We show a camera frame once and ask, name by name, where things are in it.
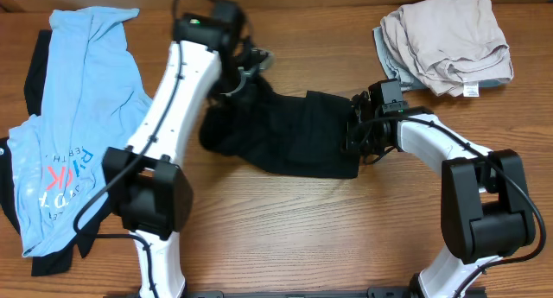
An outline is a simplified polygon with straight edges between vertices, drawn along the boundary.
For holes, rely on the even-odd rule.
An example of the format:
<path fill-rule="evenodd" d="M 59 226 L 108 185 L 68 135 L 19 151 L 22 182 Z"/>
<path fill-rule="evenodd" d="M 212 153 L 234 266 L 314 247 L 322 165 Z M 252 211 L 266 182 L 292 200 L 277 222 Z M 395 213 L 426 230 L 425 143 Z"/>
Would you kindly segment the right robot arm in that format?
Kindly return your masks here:
<path fill-rule="evenodd" d="M 441 178 L 444 246 L 403 287 L 370 287 L 370 297 L 478 298 L 474 282 L 492 267 L 522 263 L 544 248 L 543 217 L 528 194 L 524 166 L 511 149 L 493 151 L 410 107 L 396 79 L 352 99 L 344 149 L 379 161 L 392 150 L 415 155 Z"/>

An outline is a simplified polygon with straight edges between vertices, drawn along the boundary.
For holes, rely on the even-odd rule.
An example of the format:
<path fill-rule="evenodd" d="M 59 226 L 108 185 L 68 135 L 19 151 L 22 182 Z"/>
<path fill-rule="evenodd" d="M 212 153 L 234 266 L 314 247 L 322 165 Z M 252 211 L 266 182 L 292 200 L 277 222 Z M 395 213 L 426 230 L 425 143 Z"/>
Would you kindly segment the black t-shirt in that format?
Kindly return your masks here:
<path fill-rule="evenodd" d="M 359 154 L 342 149 L 352 114 L 348 98 L 314 91 L 284 96 L 257 76 L 210 105 L 199 139 L 208 151 L 238 156 L 272 174 L 354 179 Z"/>

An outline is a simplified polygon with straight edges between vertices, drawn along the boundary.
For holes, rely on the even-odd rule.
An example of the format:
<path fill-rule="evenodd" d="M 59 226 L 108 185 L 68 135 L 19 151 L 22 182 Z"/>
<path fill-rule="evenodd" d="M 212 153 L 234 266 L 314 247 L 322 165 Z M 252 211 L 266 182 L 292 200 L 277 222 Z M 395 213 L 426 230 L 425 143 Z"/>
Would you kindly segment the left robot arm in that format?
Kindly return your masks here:
<path fill-rule="evenodd" d="M 270 65 L 270 53 L 241 36 L 249 22 L 239 5 L 212 3 L 209 16 L 178 16 L 173 1 L 168 62 L 151 107 L 126 145 L 108 148 L 102 161 L 103 193 L 137 249 L 139 297 L 187 294 L 179 243 L 194 193 L 181 166 L 204 99 L 246 90 Z"/>

